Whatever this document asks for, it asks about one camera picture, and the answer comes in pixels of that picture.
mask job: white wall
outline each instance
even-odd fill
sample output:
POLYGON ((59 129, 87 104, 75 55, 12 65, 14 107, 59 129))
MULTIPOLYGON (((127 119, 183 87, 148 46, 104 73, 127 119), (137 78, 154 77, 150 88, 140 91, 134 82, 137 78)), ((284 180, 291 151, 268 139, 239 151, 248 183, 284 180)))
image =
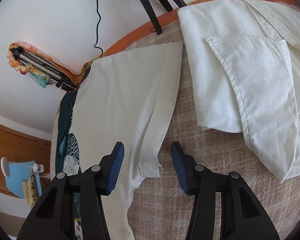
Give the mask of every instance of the white wall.
POLYGON ((26 218, 31 209, 22 198, 11 197, 0 193, 0 212, 11 216, 26 218))
MULTIPOLYGON (((165 12, 157 0, 150 1, 157 15, 165 12)), ((104 49, 149 21, 139 0, 99 0, 99 3, 102 16, 99 46, 104 49)), ((98 20, 95 10, 95 0, 1 2, 0 124, 51 138, 53 117, 64 92, 52 85, 43 89, 29 76, 16 73, 7 64, 7 48, 12 42, 29 42, 78 72, 85 62, 99 55, 99 50, 93 48, 98 20)))

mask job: metal rivet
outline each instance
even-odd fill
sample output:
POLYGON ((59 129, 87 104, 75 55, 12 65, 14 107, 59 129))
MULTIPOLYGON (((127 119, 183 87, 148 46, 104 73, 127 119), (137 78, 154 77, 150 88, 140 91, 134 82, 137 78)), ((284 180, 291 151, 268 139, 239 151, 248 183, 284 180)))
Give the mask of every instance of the metal rivet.
POLYGON ((101 169, 101 168, 100 168, 99 165, 94 165, 94 166, 91 167, 91 170, 92 170, 92 171, 100 171, 100 169, 101 169))
POLYGON ((237 179, 237 178, 239 178, 239 173, 233 171, 233 172, 231 172, 231 177, 234 179, 237 179))
POLYGON ((202 165, 199 164, 199 165, 196 165, 195 169, 197 171, 203 171, 204 170, 204 166, 202 166, 202 165))
POLYGON ((57 178, 63 179, 65 177, 65 174, 63 172, 58 173, 57 178))

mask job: white lamp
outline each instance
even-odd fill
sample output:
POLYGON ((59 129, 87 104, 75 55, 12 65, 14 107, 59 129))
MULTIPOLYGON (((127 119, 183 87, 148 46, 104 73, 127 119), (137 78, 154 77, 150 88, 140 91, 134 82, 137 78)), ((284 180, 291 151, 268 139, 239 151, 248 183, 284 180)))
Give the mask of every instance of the white lamp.
POLYGON ((1 170, 6 178, 10 177, 9 163, 5 157, 1 158, 1 170))

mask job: folded white shirt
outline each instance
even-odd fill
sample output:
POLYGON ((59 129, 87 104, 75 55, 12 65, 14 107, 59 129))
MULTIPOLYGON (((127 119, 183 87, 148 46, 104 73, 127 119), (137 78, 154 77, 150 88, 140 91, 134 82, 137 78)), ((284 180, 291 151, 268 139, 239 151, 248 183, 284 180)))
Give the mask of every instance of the folded white shirt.
POLYGON ((243 132, 280 182, 300 175, 300 12, 266 1, 218 0, 178 15, 198 126, 243 132))
POLYGON ((82 172, 124 144, 116 188, 102 197, 113 240, 133 240, 127 211, 133 190, 146 177, 160 176, 158 152, 174 111, 182 44, 153 45, 94 61, 78 90, 69 133, 79 149, 82 172))

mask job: blue rubber pad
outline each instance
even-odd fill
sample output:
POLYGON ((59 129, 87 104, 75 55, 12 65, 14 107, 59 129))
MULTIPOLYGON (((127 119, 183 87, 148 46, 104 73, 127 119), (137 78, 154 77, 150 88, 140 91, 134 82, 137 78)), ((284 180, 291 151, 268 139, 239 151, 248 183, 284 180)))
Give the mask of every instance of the blue rubber pad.
POLYGON ((106 188, 106 191, 108 194, 111 194, 111 192, 115 188, 115 184, 117 183, 119 172, 121 169, 121 165, 124 158, 124 145, 121 143, 117 155, 112 163, 111 169, 109 171, 108 175, 108 186, 106 188))
POLYGON ((188 182, 187 182, 188 176, 185 168, 182 165, 180 155, 174 143, 171 145, 171 157, 172 157, 173 165, 176 169, 180 187, 186 194, 188 194, 189 191, 188 182))

